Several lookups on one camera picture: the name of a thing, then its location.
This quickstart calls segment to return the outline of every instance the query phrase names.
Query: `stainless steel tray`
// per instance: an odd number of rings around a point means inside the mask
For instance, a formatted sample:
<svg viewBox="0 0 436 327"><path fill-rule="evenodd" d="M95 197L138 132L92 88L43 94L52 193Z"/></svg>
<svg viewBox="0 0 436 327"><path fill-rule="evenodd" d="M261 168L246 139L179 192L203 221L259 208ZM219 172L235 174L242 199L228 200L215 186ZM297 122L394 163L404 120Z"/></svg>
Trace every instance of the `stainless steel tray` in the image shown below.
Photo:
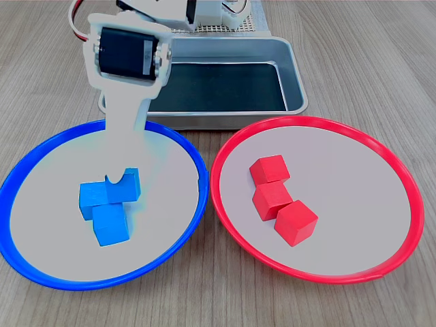
<svg viewBox="0 0 436 327"><path fill-rule="evenodd" d="M173 44L173 64L222 64L235 65L246 63L263 63L272 65L277 72L280 95L285 110L281 111L208 111L205 105L198 111L170 111L168 108L154 108L153 101L168 97L164 89L158 99L153 100L148 120L161 123L172 129L240 129L256 121L272 116L285 116L301 113L307 107L307 96L301 83L294 53L290 43L278 37L176 37ZM189 73L184 76L189 82ZM217 91L223 90L225 84L217 85Z"/></svg>

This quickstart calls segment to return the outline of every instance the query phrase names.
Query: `perforated metal plate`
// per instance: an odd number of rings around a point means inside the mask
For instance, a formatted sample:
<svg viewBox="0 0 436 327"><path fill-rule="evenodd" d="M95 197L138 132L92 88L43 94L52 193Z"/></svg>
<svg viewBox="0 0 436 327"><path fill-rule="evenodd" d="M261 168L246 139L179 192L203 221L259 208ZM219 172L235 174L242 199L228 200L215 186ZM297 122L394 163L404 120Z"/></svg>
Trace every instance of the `perforated metal plate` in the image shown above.
<svg viewBox="0 0 436 327"><path fill-rule="evenodd" d="M173 29L173 33L188 33L182 29ZM229 33L229 32L256 32L253 16L250 15L244 23L237 29L229 29L226 26L199 26L193 33Z"/></svg>

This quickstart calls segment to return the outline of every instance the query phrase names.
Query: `wooden table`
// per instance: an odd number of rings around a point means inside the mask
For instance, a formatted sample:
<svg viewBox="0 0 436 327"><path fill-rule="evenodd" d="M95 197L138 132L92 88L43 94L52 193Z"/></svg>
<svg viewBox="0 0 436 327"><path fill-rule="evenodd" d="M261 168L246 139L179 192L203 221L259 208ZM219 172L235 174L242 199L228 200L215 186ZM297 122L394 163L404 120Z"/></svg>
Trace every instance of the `wooden table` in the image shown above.
<svg viewBox="0 0 436 327"><path fill-rule="evenodd" d="M33 147L101 119L69 2L0 2L0 180ZM436 326L436 3L264 3L273 35L293 43L309 98L304 114L354 126L392 149L420 186L426 226L399 269L362 285L317 285L254 260L211 203L191 240L142 278L61 292L0 259L0 326ZM115 13L114 1L88 1ZM231 133L184 133L210 168Z"/></svg>

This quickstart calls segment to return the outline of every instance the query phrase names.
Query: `wire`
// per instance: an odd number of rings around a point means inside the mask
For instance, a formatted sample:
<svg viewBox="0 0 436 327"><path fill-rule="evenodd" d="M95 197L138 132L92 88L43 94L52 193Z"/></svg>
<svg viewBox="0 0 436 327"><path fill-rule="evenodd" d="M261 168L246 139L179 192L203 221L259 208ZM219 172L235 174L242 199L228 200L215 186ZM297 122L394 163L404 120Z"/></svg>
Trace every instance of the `wire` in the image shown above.
<svg viewBox="0 0 436 327"><path fill-rule="evenodd" d="M82 32L80 32L76 26L74 26L74 17L76 16L76 12L82 4L83 0L73 0L68 10L68 21L69 25L73 29L74 35L77 36L82 41L88 41L88 36Z"/></svg>
<svg viewBox="0 0 436 327"><path fill-rule="evenodd" d="M235 12L230 6L228 6L228 5L226 5L224 2L223 2L223 6L227 9L227 10L229 10L229 11L231 11L231 13L233 13L233 14L240 14L241 12L243 12L244 11L244 9L245 9L245 7L247 6L247 0L244 0L244 6L242 7L242 9L241 10L239 10L238 12Z"/></svg>

